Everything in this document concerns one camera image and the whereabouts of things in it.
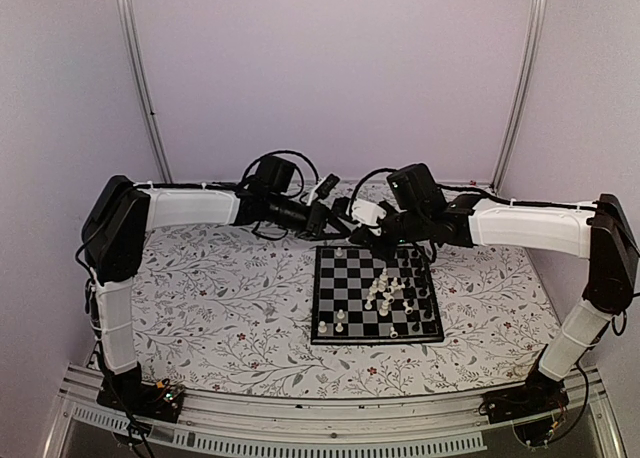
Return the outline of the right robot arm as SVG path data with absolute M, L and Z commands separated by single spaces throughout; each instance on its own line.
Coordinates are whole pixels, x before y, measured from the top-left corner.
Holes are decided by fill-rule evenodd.
M 527 414 L 539 413 L 554 400 L 554 382 L 566 377 L 635 297 L 639 249 L 613 195 L 604 194 L 593 203 L 550 206 L 498 203 L 477 193 L 462 193 L 452 201 L 404 203 L 399 208 L 355 199 L 347 215 L 357 225 L 352 241 L 385 259 L 402 242 L 429 241 L 466 248 L 531 248 L 588 260 L 581 297 L 539 355 L 529 383 L 518 390 L 517 405 Z

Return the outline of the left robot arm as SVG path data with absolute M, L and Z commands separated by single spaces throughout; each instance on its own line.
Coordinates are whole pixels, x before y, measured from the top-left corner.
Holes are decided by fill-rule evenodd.
M 306 202 L 274 184 L 250 179 L 247 185 L 160 185 L 134 183 L 123 175 L 109 179 L 82 232 L 77 261 L 88 273 L 86 310 L 91 316 L 108 388 L 128 412 L 148 404 L 148 390 L 131 375 L 138 369 L 133 321 L 133 279 L 151 231 L 172 226 L 215 224 L 249 226 L 272 223 L 304 239 L 319 239 L 327 223 L 323 199 L 338 179 L 329 175 L 308 193 Z

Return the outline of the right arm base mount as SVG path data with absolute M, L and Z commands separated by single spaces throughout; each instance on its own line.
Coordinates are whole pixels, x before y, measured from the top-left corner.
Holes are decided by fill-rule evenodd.
M 477 411 L 490 424 L 524 419 L 514 433 L 523 445 L 544 447 L 551 443 L 567 418 L 568 394 L 564 381 L 533 372 L 521 385 L 482 395 Z

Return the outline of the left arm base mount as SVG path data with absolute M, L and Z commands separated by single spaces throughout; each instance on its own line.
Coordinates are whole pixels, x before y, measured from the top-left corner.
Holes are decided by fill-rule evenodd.
M 177 423 L 184 392 L 182 384 L 169 379 L 149 384 L 134 373 L 125 373 L 104 378 L 97 403 L 135 417 Z

